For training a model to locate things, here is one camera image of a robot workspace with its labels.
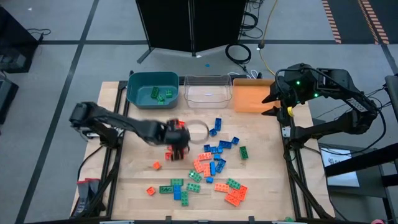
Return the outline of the black upright panel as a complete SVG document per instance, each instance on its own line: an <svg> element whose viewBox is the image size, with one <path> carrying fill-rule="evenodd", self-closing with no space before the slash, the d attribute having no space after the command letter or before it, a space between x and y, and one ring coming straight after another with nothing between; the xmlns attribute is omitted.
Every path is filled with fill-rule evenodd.
<svg viewBox="0 0 398 224"><path fill-rule="evenodd" d="M398 73L385 77L386 90L391 100L392 108L398 122Z"/></svg>

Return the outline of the orange plastic bin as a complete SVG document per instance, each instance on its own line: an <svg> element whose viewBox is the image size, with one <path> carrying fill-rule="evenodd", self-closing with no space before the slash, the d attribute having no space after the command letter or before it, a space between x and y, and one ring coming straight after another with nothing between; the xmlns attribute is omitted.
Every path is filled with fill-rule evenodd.
<svg viewBox="0 0 398 224"><path fill-rule="evenodd" d="M279 108L279 101L263 104L271 90L273 81L270 79L243 79L233 80L233 108L237 113L261 114L274 106Z"/></svg>

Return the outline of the black cabinet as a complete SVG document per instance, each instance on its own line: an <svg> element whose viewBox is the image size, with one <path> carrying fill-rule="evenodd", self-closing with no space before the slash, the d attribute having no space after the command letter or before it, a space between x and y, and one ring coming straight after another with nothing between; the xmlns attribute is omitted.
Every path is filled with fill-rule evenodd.
<svg viewBox="0 0 398 224"><path fill-rule="evenodd" d="M27 73L38 45L39 41L0 6L0 70Z"/></svg>

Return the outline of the teal plastic bin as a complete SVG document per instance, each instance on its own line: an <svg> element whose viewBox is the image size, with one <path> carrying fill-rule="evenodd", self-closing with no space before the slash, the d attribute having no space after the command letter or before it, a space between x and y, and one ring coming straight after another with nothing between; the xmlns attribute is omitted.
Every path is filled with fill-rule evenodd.
<svg viewBox="0 0 398 224"><path fill-rule="evenodd" d="M128 101L143 110L172 109L178 104L179 76L174 72L138 72L130 75L127 81ZM159 95L165 98L165 103L159 105L157 99L150 97L152 88L159 88ZM172 91L172 97L167 98L166 90Z"/></svg>

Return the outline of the black stand frame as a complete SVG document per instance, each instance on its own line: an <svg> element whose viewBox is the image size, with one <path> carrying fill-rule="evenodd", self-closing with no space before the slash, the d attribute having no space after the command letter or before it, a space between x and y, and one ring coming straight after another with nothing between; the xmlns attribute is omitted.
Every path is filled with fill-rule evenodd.
<svg viewBox="0 0 398 224"><path fill-rule="evenodd" d="M383 173L382 165L389 162L394 163L396 174ZM398 224L388 191L389 187L398 187L398 143L326 167L327 177L337 177L350 172L357 176L357 187L331 185L330 190L341 194L381 198L387 219L393 224Z"/></svg>

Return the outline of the black folding screen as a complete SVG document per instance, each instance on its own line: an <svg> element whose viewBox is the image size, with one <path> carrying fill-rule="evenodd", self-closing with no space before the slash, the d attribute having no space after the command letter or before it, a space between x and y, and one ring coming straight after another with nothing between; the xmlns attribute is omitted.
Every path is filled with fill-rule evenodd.
<svg viewBox="0 0 398 224"><path fill-rule="evenodd" d="M191 53L238 41L248 0L136 0L148 46Z"/></svg>

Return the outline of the black equipment case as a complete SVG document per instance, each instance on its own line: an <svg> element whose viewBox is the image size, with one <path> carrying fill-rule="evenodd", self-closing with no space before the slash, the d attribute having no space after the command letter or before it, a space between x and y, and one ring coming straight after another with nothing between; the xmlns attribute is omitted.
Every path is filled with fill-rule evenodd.
<svg viewBox="0 0 398 224"><path fill-rule="evenodd" d="M0 80L0 124L4 124L19 86L9 80Z"/></svg>

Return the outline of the clear plastic bin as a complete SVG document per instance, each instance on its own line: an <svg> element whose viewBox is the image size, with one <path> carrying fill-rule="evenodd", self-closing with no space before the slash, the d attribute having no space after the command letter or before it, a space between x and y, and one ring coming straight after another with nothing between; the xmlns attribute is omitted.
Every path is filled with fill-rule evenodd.
<svg viewBox="0 0 398 224"><path fill-rule="evenodd" d="M226 108L233 97L232 79L229 75L186 76L183 96L190 108Z"/></svg>

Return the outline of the black tool with red top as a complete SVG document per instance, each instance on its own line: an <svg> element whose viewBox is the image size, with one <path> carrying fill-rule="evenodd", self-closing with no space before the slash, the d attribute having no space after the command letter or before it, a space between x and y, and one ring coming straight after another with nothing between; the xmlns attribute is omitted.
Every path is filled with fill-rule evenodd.
<svg viewBox="0 0 398 224"><path fill-rule="evenodd" d="M86 209L86 206L89 201L88 196L89 196L90 184L88 181L84 180L77 182L77 186L78 186L79 199L75 210L76 216L84 212Z"/></svg>
<svg viewBox="0 0 398 224"><path fill-rule="evenodd" d="M90 199L90 204L93 204L94 201L94 197L97 195L98 193L98 189L100 186L100 180L99 179L93 179L93 178L86 178L85 179L88 183L89 183L89 199ZM94 215L99 215L102 211L105 211L106 207L103 204L103 202L98 202L96 204L96 207L93 210L93 214Z"/></svg>

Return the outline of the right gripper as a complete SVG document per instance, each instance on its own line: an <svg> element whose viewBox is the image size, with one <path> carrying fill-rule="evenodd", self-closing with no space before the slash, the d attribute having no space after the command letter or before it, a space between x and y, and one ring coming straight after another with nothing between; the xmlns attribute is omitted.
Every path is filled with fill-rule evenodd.
<svg viewBox="0 0 398 224"><path fill-rule="evenodd" d="M279 101L280 108L273 106L271 109L262 112L262 115L276 116L281 124L290 124L291 116L289 116L287 108L294 107L303 101L302 97L299 97L299 91L304 87L301 79L306 66L307 64L295 64L276 71L270 94L262 100L262 103Z"/></svg>

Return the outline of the pile of toy bricks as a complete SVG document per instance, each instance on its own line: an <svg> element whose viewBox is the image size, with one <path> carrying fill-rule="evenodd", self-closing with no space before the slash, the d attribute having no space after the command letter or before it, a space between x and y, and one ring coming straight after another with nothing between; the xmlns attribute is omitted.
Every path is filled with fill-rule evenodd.
<svg viewBox="0 0 398 224"><path fill-rule="evenodd" d="M201 144L191 145L183 160L168 161L165 147L152 147L131 132L124 135L122 148L116 150L100 149L99 142L92 140L86 147L87 162L80 177L101 178L106 182L103 201L106 215L111 219L139 222L165 220L171 216L174 222L233 222L248 221L248 216L254 216L256 221L267 221L294 217L296 210L304 209L302 197L297 203L292 201L282 138L275 118L236 113L232 107L190 108L184 99L171 110L140 110L127 101L124 82L104 82L98 104L136 119L199 119L212 126L216 118L221 118L221 132L210 138L208 144L214 146L220 140L237 137L249 153L248 159L242 160L238 147L225 150L222 157L226 165L215 177L217 183L231 178L248 188L245 200L238 207L225 201L225 193L215 191L214 185L206 182L201 182L199 193L189 193L189 206L183 207L172 194L156 192L150 196L146 190L168 185L171 179L189 183L193 160L203 152ZM159 170L153 168L155 161L161 164Z"/></svg>

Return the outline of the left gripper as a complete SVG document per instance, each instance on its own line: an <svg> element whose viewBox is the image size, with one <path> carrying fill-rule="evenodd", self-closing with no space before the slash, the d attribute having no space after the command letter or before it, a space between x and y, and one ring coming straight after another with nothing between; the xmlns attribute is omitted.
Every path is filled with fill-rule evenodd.
<svg viewBox="0 0 398 224"><path fill-rule="evenodd" d="M178 119L170 119L166 123L162 123L162 129L162 144L171 145L170 151L172 155L170 160L176 161L178 159L177 148L183 149L181 151L181 159L184 159L185 155L188 154L188 142L190 141L188 129L181 125Z"/></svg>

